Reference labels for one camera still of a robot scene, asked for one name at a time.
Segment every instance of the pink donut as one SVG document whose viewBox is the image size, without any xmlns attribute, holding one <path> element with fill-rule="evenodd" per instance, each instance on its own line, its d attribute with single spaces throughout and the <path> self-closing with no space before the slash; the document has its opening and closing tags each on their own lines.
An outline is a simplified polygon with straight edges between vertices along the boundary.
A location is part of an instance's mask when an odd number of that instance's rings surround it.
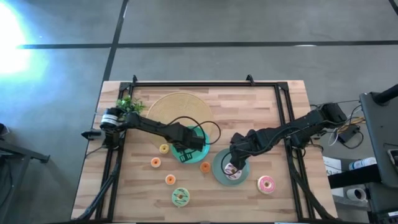
<svg viewBox="0 0 398 224">
<path fill-rule="evenodd" d="M 257 181 L 257 187 L 261 193 L 271 194 L 275 190 L 274 179 L 270 176 L 262 176 Z"/>
</svg>

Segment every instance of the gray floor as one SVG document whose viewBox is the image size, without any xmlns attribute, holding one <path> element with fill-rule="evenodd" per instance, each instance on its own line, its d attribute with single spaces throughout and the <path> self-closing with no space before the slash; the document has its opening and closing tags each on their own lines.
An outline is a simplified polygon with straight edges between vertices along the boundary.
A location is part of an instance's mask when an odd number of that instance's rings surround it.
<svg viewBox="0 0 398 224">
<path fill-rule="evenodd" d="M 111 43 L 122 0 L 0 2 L 0 48 L 11 44 Z M 398 40 L 387 0 L 136 0 L 120 42 Z M 10 223 L 70 217 L 109 49 L 0 52 L 0 123 L 20 146 L 51 154 L 32 161 Z M 398 83 L 398 45 L 119 49 L 110 80 L 305 80 L 311 103 L 357 99 Z M 341 105 L 350 113 L 354 103 Z M 368 137 L 355 150 L 335 144 L 325 156 L 372 156 Z M 345 220 L 359 212 L 338 210 Z"/>
</svg>

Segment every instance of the toy donut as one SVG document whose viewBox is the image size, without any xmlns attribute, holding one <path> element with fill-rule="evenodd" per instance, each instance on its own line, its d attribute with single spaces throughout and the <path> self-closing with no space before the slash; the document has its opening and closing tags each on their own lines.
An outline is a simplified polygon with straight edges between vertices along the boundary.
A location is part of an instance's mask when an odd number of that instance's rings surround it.
<svg viewBox="0 0 398 224">
<path fill-rule="evenodd" d="M 274 179 L 270 176 L 264 175 L 257 181 L 257 188 L 263 194 L 271 194 L 275 190 Z"/>
<path fill-rule="evenodd" d="M 210 163 L 208 162 L 202 162 L 200 164 L 200 171 L 202 171 L 203 173 L 207 173 L 210 171 Z"/>
<path fill-rule="evenodd" d="M 165 181 L 167 185 L 173 185 L 175 183 L 175 176 L 173 174 L 169 174 L 166 176 Z"/>
<path fill-rule="evenodd" d="M 162 161 L 160 161 L 160 159 L 159 159 L 158 157 L 155 157 L 155 158 L 153 158 L 153 159 L 150 161 L 150 165 L 151 165 L 153 168 L 158 168 L 158 167 L 160 167 L 161 163 L 162 163 Z"/>
<path fill-rule="evenodd" d="M 229 180 L 233 180 L 233 181 L 239 180 L 239 178 L 240 178 L 241 175 L 242 175 L 242 171 L 241 171 L 241 170 L 238 170 L 237 168 L 235 168 L 235 166 L 232 165 L 231 163 L 228 163 L 228 164 L 225 166 L 224 172 L 225 172 L 226 174 L 229 174 L 229 175 L 225 175 L 225 176 L 226 176 Z"/>
<path fill-rule="evenodd" d="M 166 154 L 169 152 L 169 145 L 168 144 L 163 144 L 159 147 L 159 152 L 162 154 Z"/>
<path fill-rule="evenodd" d="M 190 199 L 189 191 L 183 187 L 179 187 L 173 191 L 172 201 L 178 208 L 184 207 L 188 204 Z"/>
</svg>

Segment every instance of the orange donut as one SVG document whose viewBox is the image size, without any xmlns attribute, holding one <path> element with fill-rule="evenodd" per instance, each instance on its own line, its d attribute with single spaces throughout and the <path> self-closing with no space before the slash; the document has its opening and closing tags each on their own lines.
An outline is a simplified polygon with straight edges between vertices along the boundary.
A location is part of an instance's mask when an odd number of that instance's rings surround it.
<svg viewBox="0 0 398 224">
<path fill-rule="evenodd" d="M 158 168 L 158 167 L 160 167 L 161 163 L 162 163 L 162 161 L 160 161 L 160 159 L 159 159 L 158 157 L 155 157 L 155 158 L 153 158 L 153 159 L 150 161 L 150 165 L 151 165 L 153 168 Z"/>
<path fill-rule="evenodd" d="M 175 183 L 175 176 L 173 174 L 169 174 L 166 176 L 166 184 L 173 185 Z"/>
<path fill-rule="evenodd" d="M 200 171 L 202 171 L 202 172 L 204 172 L 204 173 L 207 173 L 207 172 L 209 172 L 210 171 L 210 163 L 208 163 L 208 162 L 202 162 L 201 164 L 200 164 Z"/>
</svg>

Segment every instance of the butcher block tabletop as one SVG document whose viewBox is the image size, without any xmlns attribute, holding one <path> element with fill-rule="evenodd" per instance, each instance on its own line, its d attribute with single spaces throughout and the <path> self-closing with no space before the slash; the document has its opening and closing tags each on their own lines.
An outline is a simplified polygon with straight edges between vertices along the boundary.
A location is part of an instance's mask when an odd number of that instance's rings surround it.
<svg viewBox="0 0 398 224">
<path fill-rule="evenodd" d="M 286 82 L 289 84 L 294 115 L 299 118 L 310 111 L 304 82 L 301 80 Z M 120 82 L 104 82 L 93 128 L 99 129 L 104 110 L 116 105 L 119 85 Z M 157 100 L 176 92 L 191 93 L 202 99 L 211 108 L 214 122 L 219 124 L 222 130 L 220 140 L 211 145 L 208 155 L 203 160 L 209 163 L 213 161 L 217 152 L 229 148 L 229 141 L 234 133 L 246 135 L 250 129 L 280 126 L 273 87 L 134 87 L 133 97 L 139 98 L 145 104 L 146 108 L 141 113 L 145 116 L 150 106 Z M 281 94 L 288 122 L 283 91 Z M 200 171 L 202 161 L 182 164 L 171 152 L 161 154 L 159 148 L 151 143 L 149 135 L 136 129 L 127 131 L 114 208 L 114 222 L 297 221 L 283 141 L 271 151 L 248 159 L 250 174 L 244 183 L 225 186 L 215 179 L 212 172 L 204 174 Z M 217 137 L 218 131 L 214 129 L 210 140 L 214 141 Z M 90 141 L 87 153 L 97 149 L 101 144 L 102 140 Z M 150 165 L 154 157 L 159 157 L 162 161 L 157 169 Z M 81 215 L 98 193 L 105 158 L 106 149 L 100 149 L 85 159 L 72 218 Z M 326 210 L 337 217 L 320 149 L 307 147 L 304 162 L 311 191 Z M 174 185 L 165 183 L 165 177 L 169 174 L 176 177 Z M 260 193 L 256 186 L 257 179 L 263 175 L 271 176 L 275 181 L 276 188 L 269 195 Z M 182 208 L 177 208 L 171 201 L 172 192 L 178 187 L 186 188 L 190 193 L 188 205 Z M 104 217 L 108 212 L 110 191 L 111 188 L 105 197 Z M 304 217 L 308 217 L 304 194 L 301 189 L 299 191 Z"/>
</svg>

